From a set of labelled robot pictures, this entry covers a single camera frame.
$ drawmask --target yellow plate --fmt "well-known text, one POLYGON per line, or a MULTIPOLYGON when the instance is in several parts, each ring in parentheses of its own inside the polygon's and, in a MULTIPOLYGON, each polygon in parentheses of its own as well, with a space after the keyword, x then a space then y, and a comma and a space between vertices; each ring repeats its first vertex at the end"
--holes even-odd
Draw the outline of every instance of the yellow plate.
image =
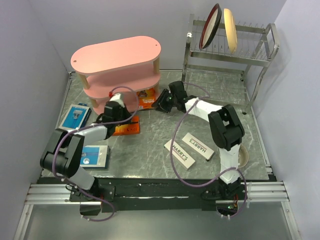
POLYGON ((223 13, 226 39, 228 41, 229 50, 233 54, 237 50, 238 44, 235 19, 229 9, 225 8, 223 13))

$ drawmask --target wire rack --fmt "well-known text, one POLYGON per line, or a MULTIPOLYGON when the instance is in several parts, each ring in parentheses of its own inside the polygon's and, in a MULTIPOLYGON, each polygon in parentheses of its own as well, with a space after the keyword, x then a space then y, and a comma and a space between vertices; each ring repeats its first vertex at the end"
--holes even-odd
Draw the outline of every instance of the wire rack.
POLYGON ((271 62, 275 58, 279 49, 279 37, 274 23, 269 23, 266 27, 264 25, 241 23, 240 21, 235 25, 237 34, 237 49, 231 53, 228 46, 225 24, 219 24, 218 30, 211 42, 205 48, 199 49, 199 42, 202 34, 203 27, 206 20, 195 19, 193 14, 190 14, 188 32, 186 35, 185 53, 183 60, 182 78, 186 80, 187 70, 197 70, 202 72, 227 72, 233 74, 240 74, 240 80, 244 83, 242 89, 245 91, 246 107, 243 111, 244 114, 251 108, 255 101, 262 79, 269 68, 271 62), (245 69, 235 68, 234 65, 227 65, 227 68, 217 67, 220 64, 212 63, 211 66, 208 62, 204 63, 199 61, 200 64, 189 63, 189 58, 194 59, 207 59, 222 62, 230 62, 236 64, 246 65, 245 69), (247 99, 246 77, 251 66, 260 66, 262 70, 257 78, 256 85, 250 100, 247 99))

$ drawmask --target orange box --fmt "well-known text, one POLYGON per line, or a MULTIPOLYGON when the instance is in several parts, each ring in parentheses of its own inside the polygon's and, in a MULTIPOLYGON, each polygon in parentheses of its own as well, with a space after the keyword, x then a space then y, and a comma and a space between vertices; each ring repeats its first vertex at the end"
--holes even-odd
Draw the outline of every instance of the orange box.
POLYGON ((134 116, 131 120, 131 123, 116 126, 114 134, 112 134, 112 136, 131 135, 131 134, 139 134, 139 133, 140 133, 139 116, 134 116))
POLYGON ((138 91, 136 94, 139 98, 139 109, 150 109, 151 105, 156 101, 155 88, 138 91))

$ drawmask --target gray floor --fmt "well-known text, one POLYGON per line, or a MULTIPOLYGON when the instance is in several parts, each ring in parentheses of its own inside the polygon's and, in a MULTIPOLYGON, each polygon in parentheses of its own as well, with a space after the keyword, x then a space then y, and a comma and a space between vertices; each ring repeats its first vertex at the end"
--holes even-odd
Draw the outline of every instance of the gray floor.
POLYGON ((25 240, 291 240, 280 202, 251 203, 230 221, 216 212, 120 211, 106 222, 80 219, 78 205, 35 205, 25 240))
MULTIPOLYGON (((215 104, 234 104, 240 121, 245 130, 243 145, 248 150, 248 164, 241 168, 248 180, 267 180, 266 162, 259 142, 258 132, 252 114, 243 115, 242 106, 246 102, 246 89, 238 74, 232 73, 196 73, 189 72, 187 79, 205 87, 211 94, 215 104)), ((168 84, 181 80, 181 72, 162 72, 160 88, 167 88, 168 84)), ((204 96, 202 90, 189 86, 188 94, 204 96)), ((74 79, 63 107, 61 119, 66 114, 70 104, 88 103, 90 101, 83 91, 81 82, 74 79)), ((115 178, 175 178, 172 170, 169 152, 164 144, 172 137, 173 131, 182 113, 176 109, 171 113, 161 113, 155 110, 140 111, 140 134, 127 136, 113 136, 99 141, 94 145, 109 145, 111 149, 108 169, 95 169, 89 172, 96 177, 115 178)), ((97 115, 93 112, 88 123, 93 122, 97 115)), ((181 145, 196 161, 185 170, 176 162, 176 168, 183 178, 210 179, 220 172, 220 158, 218 147, 214 144, 210 134, 210 127, 204 120, 188 116, 181 125, 176 142, 181 145), (198 153, 192 150, 182 138, 191 133, 206 145, 215 150, 214 156, 206 162, 198 153)), ((43 177, 52 177, 49 171, 42 172, 43 177)))

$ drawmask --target gray tabletop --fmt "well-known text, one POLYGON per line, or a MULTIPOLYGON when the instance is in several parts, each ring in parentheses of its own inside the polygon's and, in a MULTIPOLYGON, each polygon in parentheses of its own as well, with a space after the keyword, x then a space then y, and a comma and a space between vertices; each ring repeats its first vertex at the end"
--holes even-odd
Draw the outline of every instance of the gray tabletop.
MULTIPOLYGON (((245 97, 243 83, 238 76, 224 74, 189 74, 191 81, 206 87, 218 101, 241 103, 245 97), (210 78, 210 85, 205 83, 204 78, 210 78)), ((181 72, 162 72, 160 88, 167 88, 168 84, 181 80, 181 72)), ((205 94, 194 87, 188 88, 188 94, 204 96, 205 94)), ((87 103, 90 101, 83 91, 83 86, 78 79, 73 79, 62 110, 60 121, 63 119, 70 104, 87 103)), ((235 107, 245 130, 242 144, 248 151, 249 161, 241 168, 248 180, 267 180, 266 163, 258 138, 257 129, 251 114, 241 114, 241 109, 235 107)), ((162 113, 155 110, 139 111, 140 134, 112 136, 107 140, 93 143, 92 145, 108 145, 110 156, 107 169, 88 170, 95 177, 100 178, 176 178, 172 170, 169 152, 164 148, 173 135, 177 122, 183 116, 182 112, 172 109, 170 113, 162 113)), ((87 124, 93 122, 97 117, 92 112, 87 124)), ((220 172, 220 157, 218 147, 215 145, 210 132, 209 123, 196 116, 188 116, 182 123, 175 140, 189 155, 195 164, 189 169, 184 167, 176 159, 175 166, 183 178, 210 179, 220 172), (186 145, 182 138, 191 133, 215 153, 210 161, 206 161, 199 153, 186 145)), ((52 177, 47 170, 42 172, 42 177, 52 177)))

